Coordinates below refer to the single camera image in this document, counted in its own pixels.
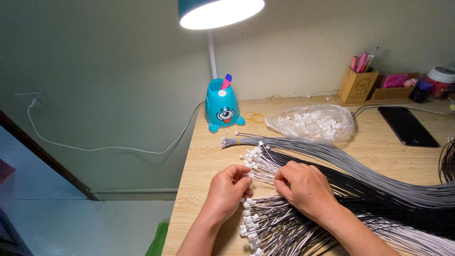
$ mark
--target smartphone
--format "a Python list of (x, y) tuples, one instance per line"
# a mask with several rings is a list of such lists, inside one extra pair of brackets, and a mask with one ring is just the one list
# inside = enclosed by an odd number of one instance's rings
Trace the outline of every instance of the smartphone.
[(438, 148), (439, 143), (407, 108), (379, 107), (379, 113), (406, 146)]

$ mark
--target plastic bag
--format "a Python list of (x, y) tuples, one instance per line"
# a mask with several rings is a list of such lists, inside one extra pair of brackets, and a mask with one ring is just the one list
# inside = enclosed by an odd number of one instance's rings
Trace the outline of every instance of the plastic bag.
[(305, 142), (338, 143), (354, 132), (351, 112), (330, 104), (289, 108), (266, 116), (265, 123), (288, 138)]

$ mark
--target hand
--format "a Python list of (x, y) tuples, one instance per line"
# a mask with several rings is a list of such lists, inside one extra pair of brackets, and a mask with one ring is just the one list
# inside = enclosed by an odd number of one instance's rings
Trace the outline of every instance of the hand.
[(327, 178), (314, 165), (289, 161), (278, 170), (273, 183), (291, 205), (320, 225), (342, 211)]
[(237, 209), (240, 198), (250, 198), (253, 195), (249, 188), (253, 179), (245, 175), (249, 172), (248, 167), (233, 164), (217, 173), (210, 183), (200, 214), (215, 219), (220, 224), (227, 221)]

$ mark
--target blue pen holder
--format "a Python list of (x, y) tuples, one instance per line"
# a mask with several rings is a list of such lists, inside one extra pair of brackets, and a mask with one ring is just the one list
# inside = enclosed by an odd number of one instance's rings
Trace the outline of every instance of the blue pen holder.
[(216, 133), (220, 128), (227, 128), (234, 124), (244, 125), (245, 119), (240, 116), (238, 100), (232, 86), (220, 90), (223, 79), (213, 79), (207, 88), (205, 98), (205, 112), (208, 129)]

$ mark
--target desk surface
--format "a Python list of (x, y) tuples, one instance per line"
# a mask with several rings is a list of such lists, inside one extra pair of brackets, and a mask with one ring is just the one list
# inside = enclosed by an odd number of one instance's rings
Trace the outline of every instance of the desk surface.
[[(336, 104), (332, 99), (323, 103)], [(272, 114), (285, 108), (302, 105), (319, 104), (306, 97), (285, 98), (282, 104), (273, 104), (270, 100), (240, 101), (241, 115), (246, 112), (256, 112), (263, 115)], [(406, 104), (418, 108), (448, 112), (448, 101), (430, 102), (426, 104)], [(347, 107), (350, 111), (359, 108)], [(411, 110), (422, 122), (433, 137), (444, 146), (447, 137), (455, 133), (455, 118)], [(269, 137), (282, 137), (264, 123), (253, 123), (246, 120), (245, 126), (232, 126), (220, 129), (212, 134), (208, 130), (205, 120), (204, 107), (199, 109), (194, 127), (187, 160), (183, 169), (182, 180), (177, 193), (172, 218), (167, 233), (166, 243), (162, 255), (175, 255), (186, 233), (197, 217), (205, 198), (212, 177), (220, 170), (231, 164), (243, 164), (239, 154), (253, 146), (232, 146), (220, 148), (221, 137), (234, 138), (234, 132), (241, 131)], [(408, 147), (401, 144), (394, 132), (377, 109), (367, 109), (356, 119), (356, 129), (348, 140), (337, 143), (335, 146), (344, 150), (364, 165), (380, 174), (411, 184), (432, 185), (439, 183), (438, 160), (442, 148)], [(254, 198), (266, 196), (274, 187), (254, 181), (251, 188)], [(215, 241), (213, 255), (250, 255), (248, 241), (239, 236), (239, 225), (242, 225), (240, 205), (234, 216), (220, 229)], [(344, 249), (334, 248), (326, 255), (340, 255)]]

